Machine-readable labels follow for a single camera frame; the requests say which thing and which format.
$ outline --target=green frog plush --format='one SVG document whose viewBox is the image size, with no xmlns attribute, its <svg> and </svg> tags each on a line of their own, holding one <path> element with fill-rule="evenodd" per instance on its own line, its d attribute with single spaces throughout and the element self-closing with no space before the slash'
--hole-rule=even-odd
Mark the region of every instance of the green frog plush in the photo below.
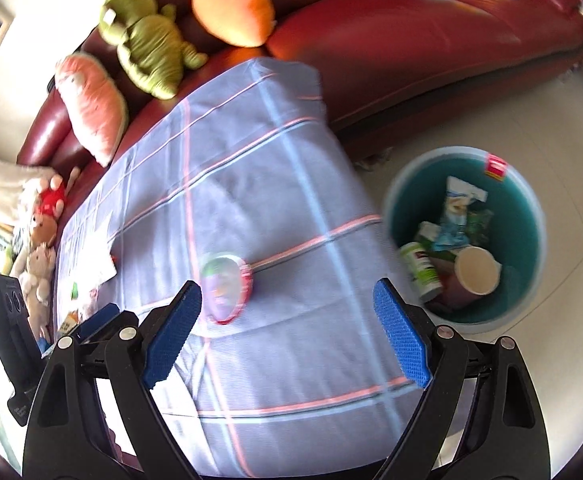
<svg viewBox="0 0 583 480">
<path fill-rule="evenodd" d="M 133 83 L 157 99 L 178 93 L 184 69 L 196 70 L 207 55 L 184 41 L 175 25 L 175 6 L 158 12 L 156 0 L 106 0 L 98 30 L 117 47 L 118 60 Z"/>
</svg>

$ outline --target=plush toy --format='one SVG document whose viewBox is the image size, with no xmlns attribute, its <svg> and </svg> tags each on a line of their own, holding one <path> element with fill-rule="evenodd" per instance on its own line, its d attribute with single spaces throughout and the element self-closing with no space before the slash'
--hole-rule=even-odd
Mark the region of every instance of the plush toy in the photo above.
<svg viewBox="0 0 583 480">
<path fill-rule="evenodd" d="M 76 139 L 106 168 L 127 129 L 127 102 L 89 54 L 77 52 L 57 63 L 55 81 Z"/>
<path fill-rule="evenodd" d="M 261 46 L 275 27 L 271 0 L 191 0 L 200 24 L 234 46 Z"/>
<path fill-rule="evenodd" d="M 29 311 L 29 326 L 36 340 L 43 337 L 50 341 L 49 322 L 50 280 L 56 267 L 56 251 L 40 245 L 27 257 L 26 270 L 18 277 L 22 295 Z"/>
<path fill-rule="evenodd" d="M 74 168 L 66 185 L 58 174 L 51 177 L 50 180 L 41 179 L 39 181 L 38 197 L 34 203 L 30 225 L 32 248 L 41 244 L 52 246 L 56 241 L 58 220 L 65 209 L 66 195 L 74 187 L 79 176 L 80 170 Z"/>
<path fill-rule="evenodd" d="M 120 64 L 138 88 L 158 99 L 171 99 L 184 68 L 200 68 L 207 55 L 183 41 L 175 25 L 175 6 L 164 6 L 160 12 L 156 0 L 106 0 L 98 30 L 117 47 Z"/>
</svg>

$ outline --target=plaid tablecloth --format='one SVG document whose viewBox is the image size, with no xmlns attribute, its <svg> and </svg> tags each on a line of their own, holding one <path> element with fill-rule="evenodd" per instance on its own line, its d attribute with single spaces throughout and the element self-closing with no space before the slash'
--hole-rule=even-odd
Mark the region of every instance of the plaid tablecloth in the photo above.
<svg viewBox="0 0 583 480">
<path fill-rule="evenodd" d="M 249 60 L 196 90 L 114 164 L 65 228 L 58 282 L 109 215 L 118 275 L 102 286 L 142 319 L 206 254 L 254 269 L 244 312 L 199 319 L 153 396 L 199 472 L 317 474 L 391 451 L 420 391 L 403 377 L 371 290 L 411 285 L 325 125 L 318 73 Z M 58 294 L 57 322 L 72 304 Z M 108 423 L 128 450 L 113 397 Z"/>
</svg>

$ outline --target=tile floor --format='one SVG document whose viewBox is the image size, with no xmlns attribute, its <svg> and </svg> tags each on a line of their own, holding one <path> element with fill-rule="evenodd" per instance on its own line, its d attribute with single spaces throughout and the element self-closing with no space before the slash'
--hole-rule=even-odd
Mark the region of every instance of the tile floor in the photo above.
<svg viewBox="0 0 583 480">
<path fill-rule="evenodd" d="M 535 299 L 501 330 L 476 338 L 507 333 L 518 342 L 543 409 L 555 474 L 583 442 L 583 70 L 402 144 L 376 171 L 361 173 L 373 200 L 382 207 L 391 180 L 409 160 L 449 145 L 507 160 L 545 211 L 547 265 Z"/>
</svg>

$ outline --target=trash can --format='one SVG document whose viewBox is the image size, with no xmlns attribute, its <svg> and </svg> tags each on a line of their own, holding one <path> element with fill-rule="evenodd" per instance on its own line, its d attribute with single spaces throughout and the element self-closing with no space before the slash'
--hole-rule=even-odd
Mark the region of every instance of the trash can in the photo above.
<svg viewBox="0 0 583 480">
<path fill-rule="evenodd" d="M 486 174 L 489 154 L 451 146 L 425 153 L 396 176 L 385 198 L 384 218 L 397 247 L 414 240 L 422 221 L 440 223 L 447 177 L 455 176 L 488 192 L 486 207 L 494 212 L 488 249 L 502 264 L 501 280 L 492 294 L 434 322 L 461 333 L 495 330 L 523 311 L 534 297 L 547 256 L 545 215 L 531 186 L 513 167 L 504 180 Z"/>
</svg>

